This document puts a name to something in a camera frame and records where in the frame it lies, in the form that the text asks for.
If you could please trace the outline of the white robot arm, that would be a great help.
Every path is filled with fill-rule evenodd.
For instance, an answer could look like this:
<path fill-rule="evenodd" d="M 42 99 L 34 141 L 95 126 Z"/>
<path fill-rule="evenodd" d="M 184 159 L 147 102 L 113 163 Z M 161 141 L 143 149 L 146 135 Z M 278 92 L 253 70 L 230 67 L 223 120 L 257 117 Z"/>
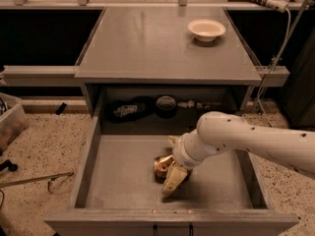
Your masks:
<path fill-rule="evenodd" d="M 310 178 L 315 175 L 315 133 L 255 126 L 222 112 L 202 115 L 196 129 L 180 136 L 172 148 L 162 192 L 172 195 L 188 172 L 229 150 L 244 150 Z"/>

